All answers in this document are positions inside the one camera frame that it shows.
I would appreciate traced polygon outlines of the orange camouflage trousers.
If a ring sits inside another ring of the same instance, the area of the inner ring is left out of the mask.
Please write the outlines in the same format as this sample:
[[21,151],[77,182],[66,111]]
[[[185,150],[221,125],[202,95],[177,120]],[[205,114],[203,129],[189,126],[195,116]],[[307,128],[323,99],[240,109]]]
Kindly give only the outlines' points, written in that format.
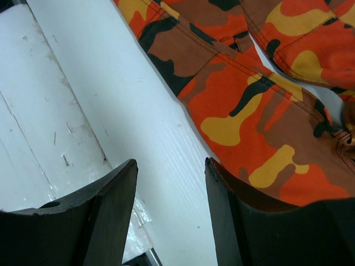
[[233,176],[304,206],[354,196],[353,1],[116,1]]

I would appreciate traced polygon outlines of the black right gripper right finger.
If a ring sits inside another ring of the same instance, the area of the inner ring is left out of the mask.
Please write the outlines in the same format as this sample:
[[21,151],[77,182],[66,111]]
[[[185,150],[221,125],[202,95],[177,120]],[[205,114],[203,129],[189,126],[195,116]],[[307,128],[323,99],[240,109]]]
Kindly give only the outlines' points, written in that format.
[[213,158],[205,181],[218,265],[353,265],[354,199],[297,207],[237,179]]

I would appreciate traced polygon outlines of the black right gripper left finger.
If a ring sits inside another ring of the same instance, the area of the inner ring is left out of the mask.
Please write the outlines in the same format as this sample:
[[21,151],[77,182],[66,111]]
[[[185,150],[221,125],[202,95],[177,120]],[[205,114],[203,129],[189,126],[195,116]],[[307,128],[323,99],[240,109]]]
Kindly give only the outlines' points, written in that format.
[[137,176],[130,159],[40,208],[1,212],[1,264],[121,265]]

